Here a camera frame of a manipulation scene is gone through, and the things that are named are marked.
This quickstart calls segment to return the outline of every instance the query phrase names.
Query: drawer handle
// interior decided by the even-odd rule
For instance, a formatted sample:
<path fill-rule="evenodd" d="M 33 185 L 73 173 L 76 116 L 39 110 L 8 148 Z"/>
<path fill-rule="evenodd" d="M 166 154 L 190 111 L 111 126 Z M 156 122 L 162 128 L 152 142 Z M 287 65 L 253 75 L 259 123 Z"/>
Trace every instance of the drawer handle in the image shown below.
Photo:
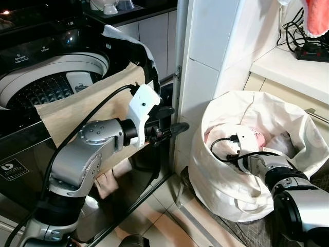
<path fill-rule="evenodd" d="M 315 117 L 321 121 L 324 121 L 326 122 L 327 124 L 329 124 L 329 120 L 324 118 L 324 117 L 321 117 L 320 115 L 318 114 L 315 114 L 315 110 L 313 108 L 309 108 L 309 109 L 306 109 L 305 112 L 308 114 L 308 115 L 311 115 L 312 117 Z"/>

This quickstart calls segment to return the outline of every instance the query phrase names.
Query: kitchen counter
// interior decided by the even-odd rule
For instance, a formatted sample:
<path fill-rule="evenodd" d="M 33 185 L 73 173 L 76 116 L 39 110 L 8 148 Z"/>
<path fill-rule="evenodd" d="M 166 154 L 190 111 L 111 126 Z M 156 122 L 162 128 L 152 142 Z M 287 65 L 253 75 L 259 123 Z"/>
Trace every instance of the kitchen counter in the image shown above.
<path fill-rule="evenodd" d="M 109 24 L 117 27 L 177 10 L 177 1 L 170 1 L 167 4 L 149 8 L 135 5 L 135 9 L 119 11 L 117 14 L 112 15 L 105 15 L 102 11 L 91 10 L 89 3 L 87 2 L 82 4 L 82 8 L 87 17 L 99 21 L 103 24 Z"/>

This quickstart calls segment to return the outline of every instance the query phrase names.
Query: white wall tile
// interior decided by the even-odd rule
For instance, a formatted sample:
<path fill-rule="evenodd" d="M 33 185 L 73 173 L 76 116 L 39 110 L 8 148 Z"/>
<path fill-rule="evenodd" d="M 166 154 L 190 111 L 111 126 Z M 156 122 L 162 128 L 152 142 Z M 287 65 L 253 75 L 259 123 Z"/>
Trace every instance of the white wall tile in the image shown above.
<path fill-rule="evenodd" d="M 264 53 L 275 46 L 278 37 L 278 13 L 278 1 L 245 0 L 239 20 L 234 25 L 225 68 L 231 67 L 263 46 L 269 46 Z"/>
<path fill-rule="evenodd" d="M 213 97 L 217 79 L 218 71 L 197 61 L 188 61 L 180 115 L 195 126 L 200 124 Z"/>
<path fill-rule="evenodd" d="M 176 152 L 175 158 L 175 166 L 174 170 L 177 175 L 180 175 L 181 171 L 189 165 L 190 156 L 185 155 L 184 153 L 180 152 L 179 150 Z"/>
<path fill-rule="evenodd" d="M 191 152 L 191 147 L 192 147 L 192 139 L 194 136 L 194 133 L 196 132 L 198 126 L 194 125 L 193 123 L 191 123 L 188 119 L 181 117 L 180 122 L 187 122 L 190 125 L 190 128 L 179 134 L 178 138 L 177 138 L 177 149 L 183 153 L 185 156 L 189 157 L 190 156 L 190 152 Z"/>
<path fill-rule="evenodd" d="M 239 0 L 195 0 L 190 58 L 220 70 Z"/>
<path fill-rule="evenodd" d="M 283 24 L 293 20 L 293 18 L 295 17 L 297 12 L 300 10 L 300 8 L 304 7 L 303 2 L 304 1 L 302 1 L 302 0 L 290 1 L 288 6 L 284 7 L 285 15 L 283 16 L 283 19 L 282 19 Z"/>
<path fill-rule="evenodd" d="M 138 22 L 132 22 L 126 25 L 122 25 L 117 27 L 121 32 L 133 37 L 136 40 L 139 40 L 139 30 L 138 30 Z"/>
<path fill-rule="evenodd" d="M 138 22 L 140 41 L 151 51 L 159 79 L 167 76 L 168 13 Z"/>
<path fill-rule="evenodd" d="M 168 65 L 167 76 L 175 71 L 175 39 L 176 39 L 176 26 L 177 26 L 177 11 L 168 13 Z"/>
<path fill-rule="evenodd" d="M 215 91 L 214 98 L 231 90 L 243 90 L 249 77 L 249 69 L 252 62 L 253 57 L 249 55 L 226 69 L 221 75 L 220 83 Z"/>
<path fill-rule="evenodd" d="M 180 185 L 180 178 L 172 175 L 154 193 L 155 198 L 164 208 L 169 208 L 174 203 Z"/>

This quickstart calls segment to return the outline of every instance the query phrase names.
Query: black cable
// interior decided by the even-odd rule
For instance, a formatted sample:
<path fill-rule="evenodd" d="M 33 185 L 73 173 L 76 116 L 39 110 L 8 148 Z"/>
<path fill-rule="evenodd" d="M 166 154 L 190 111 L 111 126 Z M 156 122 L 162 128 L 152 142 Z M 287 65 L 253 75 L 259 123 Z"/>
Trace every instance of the black cable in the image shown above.
<path fill-rule="evenodd" d="M 5 243 L 4 247 L 10 247 L 10 244 L 16 234 L 19 232 L 19 230 L 27 223 L 27 221 L 32 217 L 32 215 L 35 213 L 36 208 L 32 210 L 15 228 L 14 230 L 10 233 L 9 237 L 7 238 L 7 241 Z"/>
<path fill-rule="evenodd" d="M 304 32 L 301 30 L 301 28 L 296 24 L 296 23 L 294 23 L 294 22 L 288 22 L 288 24 L 289 23 L 291 23 L 293 26 L 296 26 L 296 28 L 299 30 L 299 32 L 302 34 L 302 36 L 303 36 L 303 39 L 304 40 L 307 40 L 307 38 L 306 38 L 306 36 L 305 36 L 305 34 L 304 34 Z M 287 46 L 288 46 L 288 48 L 289 48 L 289 50 L 290 51 L 292 51 L 292 52 L 294 52 L 295 50 L 293 50 L 292 48 L 291 48 L 291 46 L 290 46 L 290 43 L 288 42 L 288 34 L 290 35 L 290 37 L 293 39 L 293 43 L 294 43 L 294 45 L 296 46 L 296 47 L 300 47 L 299 45 L 298 45 L 298 43 L 295 41 L 295 37 L 288 31 L 288 26 L 286 26 L 286 41 L 287 41 Z"/>
<path fill-rule="evenodd" d="M 45 172 L 45 176 L 43 179 L 43 184 L 42 184 L 42 190 L 41 190 L 41 195 L 40 195 L 40 200 L 44 200 L 45 199 L 45 195 L 47 192 L 47 186 L 49 183 L 49 179 L 50 179 L 50 174 L 51 174 L 51 168 L 52 168 L 52 164 L 56 158 L 56 156 L 58 155 L 58 153 L 63 149 L 63 147 L 65 147 L 70 140 L 79 132 L 79 130 L 91 119 L 91 117 L 103 106 L 105 105 L 106 102 L 108 102 L 110 99 L 112 99 L 115 95 L 117 95 L 118 93 L 120 93 L 123 90 L 126 89 L 131 89 L 131 93 L 132 95 L 134 95 L 137 91 L 137 89 L 139 88 L 138 85 L 125 85 L 122 86 L 118 89 L 116 89 L 113 93 L 111 93 L 110 95 L 108 95 L 102 102 L 100 102 L 82 121 L 81 123 L 79 123 L 79 125 L 63 140 L 63 142 L 59 145 L 59 147 L 56 149 L 55 153 L 52 155 L 46 172 Z M 9 235 L 9 237 L 7 238 L 7 241 L 5 243 L 5 247 L 10 247 L 10 244 L 13 240 L 13 238 L 15 237 L 15 235 L 18 233 L 18 231 L 27 223 L 27 221 L 33 216 L 33 214 L 35 213 L 37 208 L 34 208 L 32 210 L 32 212 L 25 217 L 16 227 L 15 229 L 11 232 L 11 234 Z"/>
<path fill-rule="evenodd" d="M 300 17 L 298 18 L 298 20 L 295 21 L 295 19 L 298 17 L 298 15 L 300 13 L 301 13 Z M 303 16 L 304 16 L 304 9 L 303 8 L 300 8 L 300 10 L 297 12 L 297 14 L 295 15 L 295 17 L 291 20 L 291 22 L 298 23 L 299 21 L 301 21 L 303 19 Z M 282 25 L 282 27 L 285 27 L 285 26 L 288 26 L 288 28 L 289 28 L 289 27 L 291 27 L 293 25 L 289 25 L 289 23 L 286 23 L 286 24 Z M 280 41 L 281 37 L 282 37 L 282 34 L 281 34 L 281 27 L 280 27 L 280 29 L 279 29 L 279 38 L 277 40 L 277 45 L 279 45 L 279 41 Z"/>
<path fill-rule="evenodd" d="M 249 156 L 256 155 L 256 154 L 268 154 L 268 155 L 273 155 L 273 156 L 279 156 L 277 153 L 265 152 L 265 151 L 259 151 L 259 152 L 248 153 L 248 154 L 245 154 L 245 155 L 242 155 L 242 156 L 236 157 L 236 158 L 231 158 L 231 159 L 229 159 L 229 160 L 223 160 L 223 159 L 219 158 L 219 157 L 218 157 L 218 156 L 212 151 L 213 146 L 214 146 L 216 143 L 218 143 L 218 142 L 220 142 L 220 141 L 222 141 L 222 140 L 230 140 L 230 141 L 235 142 L 235 143 L 236 143 L 236 142 L 239 142 L 239 140 L 237 139 L 237 136 L 236 136 L 236 135 L 233 135 L 233 136 L 231 136 L 231 137 L 220 138 L 220 139 L 214 141 L 214 142 L 211 144 L 211 146 L 210 146 L 210 151 L 211 151 L 211 153 L 216 157 L 216 159 L 218 159 L 219 161 L 224 162 L 224 163 L 231 163 L 231 162 L 234 162 L 234 161 L 238 161 L 238 160 L 240 160 L 240 159 L 242 159 L 242 158 L 249 157 Z"/>
<path fill-rule="evenodd" d="M 116 94 L 120 93 L 123 90 L 126 89 L 131 89 L 131 90 L 136 90 L 136 87 L 139 87 L 137 85 L 125 85 L 122 86 L 118 89 L 116 89 L 113 93 L 108 95 L 102 102 L 100 102 L 82 121 L 79 123 L 79 125 L 63 140 L 63 142 L 59 145 L 59 147 L 56 149 L 55 153 L 52 155 L 43 180 L 42 184 L 42 189 L 41 189 L 41 195 L 40 195 L 40 200 L 45 199 L 45 195 L 47 192 L 47 186 L 49 183 L 50 179 L 50 174 L 51 174 L 51 168 L 52 168 L 52 163 L 54 162 L 56 156 L 58 153 L 70 142 L 70 140 L 79 132 L 79 130 L 91 119 L 91 117 L 103 106 L 105 105 L 106 102 L 108 102 L 111 98 L 113 98 Z"/>

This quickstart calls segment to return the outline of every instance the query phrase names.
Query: white cabinet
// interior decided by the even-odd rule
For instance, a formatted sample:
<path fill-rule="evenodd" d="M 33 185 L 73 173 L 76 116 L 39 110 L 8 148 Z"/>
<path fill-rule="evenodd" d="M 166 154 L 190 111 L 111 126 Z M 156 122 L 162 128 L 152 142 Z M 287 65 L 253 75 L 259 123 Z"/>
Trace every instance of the white cabinet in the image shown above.
<path fill-rule="evenodd" d="M 159 80 L 167 76 L 168 13 L 138 22 L 140 41 L 151 51 Z"/>
<path fill-rule="evenodd" d="M 175 39 L 176 39 L 177 11 L 168 13 L 168 62 L 167 76 L 175 72 Z"/>
<path fill-rule="evenodd" d="M 260 75 L 251 73 L 244 90 L 270 93 L 288 103 L 298 105 L 302 109 L 306 110 L 312 108 L 317 115 L 329 119 L 328 104 Z M 329 125 L 317 118 L 312 117 L 312 119 L 318 127 L 323 139 L 329 145 Z"/>
<path fill-rule="evenodd" d="M 132 22 L 126 25 L 122 25 L 117 27 L 121 32 L 133 37 L 136 40 L 139 40 L 139 30 L 138 30 L 138 22 Z"/>

